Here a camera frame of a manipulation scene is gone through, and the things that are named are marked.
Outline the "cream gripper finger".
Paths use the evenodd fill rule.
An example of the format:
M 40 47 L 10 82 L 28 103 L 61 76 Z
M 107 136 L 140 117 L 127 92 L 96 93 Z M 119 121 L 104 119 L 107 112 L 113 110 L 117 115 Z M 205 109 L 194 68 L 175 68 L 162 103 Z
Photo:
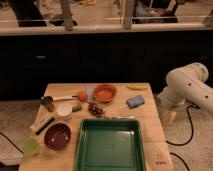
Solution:
M 164 111 L 164 115 L 163 115 L 163 123 L 165 126 L 170 126 L 175 117 L 177 115 L 177 112 L 175 110 L 171 110 L 171 109 L 166 109 Z

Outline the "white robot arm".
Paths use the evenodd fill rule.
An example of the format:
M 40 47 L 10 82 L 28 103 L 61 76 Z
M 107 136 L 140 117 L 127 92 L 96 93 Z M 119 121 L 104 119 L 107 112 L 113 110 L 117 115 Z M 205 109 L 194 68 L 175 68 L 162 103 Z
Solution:
M 175 109 L 186 100 L 213 115 L 213 88 L 205 83 L 208 77 L 207 67 L 198 62 L 175 68 L 167 73 L 166 87 L 158 95 L 163 108 L 161 116 L 164 126 L 173 123 L 177 115 Z

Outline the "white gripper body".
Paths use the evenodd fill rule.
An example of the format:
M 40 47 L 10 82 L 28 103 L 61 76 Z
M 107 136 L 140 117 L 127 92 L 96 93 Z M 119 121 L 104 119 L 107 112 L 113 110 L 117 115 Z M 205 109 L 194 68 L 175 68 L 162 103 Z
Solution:
M 165 87 L 161 93 L 157 95 L 161 105 L 164 108 L 177 108 L 185 103 L 185 99 L 175 93 L 170 87 Z

